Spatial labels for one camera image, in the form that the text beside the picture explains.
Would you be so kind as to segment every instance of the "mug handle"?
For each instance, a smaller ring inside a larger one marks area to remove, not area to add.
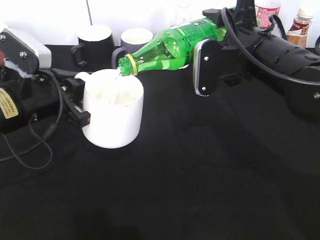
[[[73,61],[73,64],[78,66],[78,67],[84,67],[85,65],[87,65],[87,62],[82,60],[81,62],[78,62],[77,61],[77,51],[82,49],[85,45],[83,45],[82,43],[79,43],[78,45],[76,46],[73,46],[71,48],[71,57],[72,57],[72,61]]]
[[[121,53],[127,54],[127,50],[124,47],[119,47],[116,50],[113,51],[112,57],[111,57],[111,68],[116,69],[118,66],[118,55]]]

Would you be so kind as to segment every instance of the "plastic bottle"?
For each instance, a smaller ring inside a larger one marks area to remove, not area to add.
[[[123,76],[137,75],[146,70],[178,70],[189,64],[195,45],[204,39],[221,42],[226,28],[217,28],[208,18],[192,21],[187,25],[168,28],[133,54],[119,59]]]
[[[302,6],[299,9],[297,17],[293,20],[293,25],[287,32],[286,37],[289,42],[306,48],[308,30],[312,23],[313,10],[310,6]]]
[[[255,0],[255,14],[257,19],[261,19],[262,29],[270,27],[269,17],[273,14],[279,15],[281,0]]]

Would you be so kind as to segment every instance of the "black mug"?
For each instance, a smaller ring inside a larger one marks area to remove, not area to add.
[[[87,26],[77,33],[77,37],[79,44],[71,48],[71,57],[75,66],[86,72],[110,68],[115,43],[109,27]]]

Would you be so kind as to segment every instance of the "yellow warning label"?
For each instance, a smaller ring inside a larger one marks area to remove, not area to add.
[[[0,88],[0,109],[3,112],[5,119],[10,119],[19,115],[15,102],[3,88]]]

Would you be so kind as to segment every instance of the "bottle label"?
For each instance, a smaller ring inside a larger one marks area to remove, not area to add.
[[[261,28],[267,29],[270,27],[271,22],[269,21],[269,17],[273,14],[279,15],[280,7],[277,8],[265,8],[260,6],[255,6],[255,14],[257,19],[261,19]]]
[[[305,48],[307,46],[307,36],[310,25],[311,23],[301,23],[294,20],[292,27],[286,34],[288,41],[301,48]]]
[[[192,21],[188,25],[176,28],[176,30],[182,36],[182,41],[185,44],[187,60],[190,60],[192,49],[199,41],[217,38],[217,29],[213,26],[213,23],[206,19]]]

